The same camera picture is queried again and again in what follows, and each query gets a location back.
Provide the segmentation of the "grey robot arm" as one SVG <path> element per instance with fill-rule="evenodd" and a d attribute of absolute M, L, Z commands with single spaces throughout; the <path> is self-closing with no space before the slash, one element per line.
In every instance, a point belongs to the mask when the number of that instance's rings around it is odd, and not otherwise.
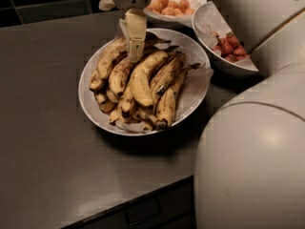
<path fill-rule="evenodd" d="M 263 81 L 200 138 L 197 229 L 305 229 L 305 0 L 212 0 Z"/>

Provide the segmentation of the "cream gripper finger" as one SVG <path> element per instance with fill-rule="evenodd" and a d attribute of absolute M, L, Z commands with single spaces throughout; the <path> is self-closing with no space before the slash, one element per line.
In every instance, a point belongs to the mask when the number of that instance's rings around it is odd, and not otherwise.
<path fill-rule="evenodd" d="M 119 20 L 119 25 L 126 38 L 128 57 L 132 63 L 136 63 L 145 47 L 147 17 L 142 9 L 131 8 Z"/>
<path fill-rule="evenodd" d="M 110 11 L 116 8 L 116 4 L 114 0 L 100 0 L 98 4 L 98 8 L 101 11 Z"/>

